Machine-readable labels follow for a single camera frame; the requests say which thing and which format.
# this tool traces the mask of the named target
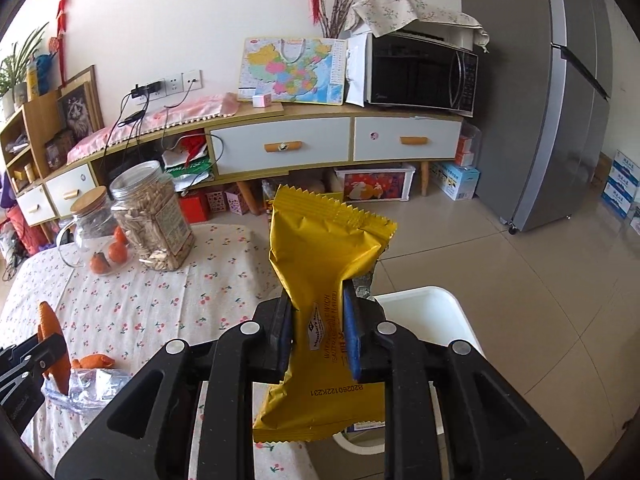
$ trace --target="jar label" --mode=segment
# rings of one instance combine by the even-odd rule
[[[170,251],[175,256],[182,248],[191,231],[187,222],[184,221],[184,216],[175,196],[158,211],[156,221],[166,239],[167,245],[169,245]]]

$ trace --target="glass jar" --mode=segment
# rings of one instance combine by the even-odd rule
[[[111,200],[104,186],[89,190],[71,206],[73,219],[56,237],[56,245],[62,261],[69,267],[87,267],[94,274],[117,272],[130,260],[127,245],[114,237],[118,227],[111,213]],[[74,241],[79,260],[71,263],[68,249],[62,249],[62,239],[73,226]]]
[[[140,262],[155,270],[176,270],[194,243],[171,177],[156,160],[117,176],[110,185],[111,211]]]

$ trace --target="white drawer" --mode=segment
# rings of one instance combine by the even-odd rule
[[[213,141],[218,173],[284,168],[305,164],[332,164],[349,160],[350,124],[348,117],[300,119],[248,124],[213,130],[222,139]],[[277,151],[281,143],[287,147]]]
[[[461,127],[443,119],[358,117],[353,160],[455,158]]]
[[[29,225],[36,225],[56,217],[44,192],[44,186],[34,187],[16,200]]]
[[[47,191],[58,216],[62,218],[71,215],[70,209],[73,202],[79,196],[93,189],[96,184],[89,170],[89,165],[85,164],[47,180],[45,186],[47,186]]]

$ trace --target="yellow snack package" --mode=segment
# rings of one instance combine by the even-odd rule
[[[307,191],[273,202],[270,261],[293,304],[294,343],[283,382],[270,386],[256,442],[319,440],[384,420],[384,384],[351,378],[342,336],[342,281],[371,269],[397,225]]]

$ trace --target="silver refrigerator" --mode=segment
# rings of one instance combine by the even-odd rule
[[[476,194],[512,232],[571,216],[609,118],[605,0],[462,0],[491,35],[479,59]]]

